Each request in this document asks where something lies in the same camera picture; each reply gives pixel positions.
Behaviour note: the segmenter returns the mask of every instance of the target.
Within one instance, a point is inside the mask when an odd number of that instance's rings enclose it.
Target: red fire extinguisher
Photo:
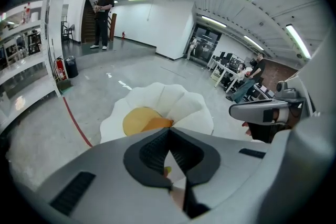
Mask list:
[[[56,71],[57,71],[58,77],[61,80],[66,80],[67,79],[67,75],[65,74],[62,58],[58,57],[56,59],[56,66],[55,67],[56,67]]]

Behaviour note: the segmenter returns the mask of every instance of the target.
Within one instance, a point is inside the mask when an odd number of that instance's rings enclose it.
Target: brick wall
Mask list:
[[[262,74],[262,77],[264,78],[263,85],[273,92],[276,92],[276,85],[280,80],[286,80],[297,72],[297,70],[279,63],[268,60],[265,61],[266,68]]]

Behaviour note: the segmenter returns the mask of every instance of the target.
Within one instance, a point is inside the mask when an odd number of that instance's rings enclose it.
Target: red floor tape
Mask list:
[[[68,105],[67,100],[65,99],[65,97],[63,97],[63,100],[64,100],[64,104],[65,104],[65,106],[67,107],[67,110],[68,110],[68,112],[69,112],[69,115],[70,115],[72,121],[74,122],[74,124],[75,124],[75,126],[76,126],[78,132],[79,132],[80,135],[83,137],[85,143],[87,143],[89,147],[92,147],[92,144],[91,144],[90,141],[86,138],[86,136],[84,135],[84,133],[83,133],[82,130],[80,129],[79,125],[77,124],[77,121],[76,121],[75,118],[73,117],[73,114],[72,114],[72,112],[71,112],[71,110],[70,110],[70,108],[69,108],[69,105]]]

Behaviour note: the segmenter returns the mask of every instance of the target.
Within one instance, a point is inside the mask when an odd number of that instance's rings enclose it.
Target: yellow cushion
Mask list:
[[[173,125],[173,121],[165,118],[153,118],[149,121],[149,123],[142,130],[148,131],[157,128],[171,127]]]
[[[133,109],[126,115],[122,122],[125,135],[141,133],[145,126],[153,118],[161,118],[161,116],[151,108]]]

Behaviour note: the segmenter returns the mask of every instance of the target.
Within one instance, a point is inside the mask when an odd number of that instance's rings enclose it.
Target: trash can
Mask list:
[[[70,56],[64,61],[65,69],[67,70],[69,79],[74,78],[78,75],[76,59],[74,56]]]

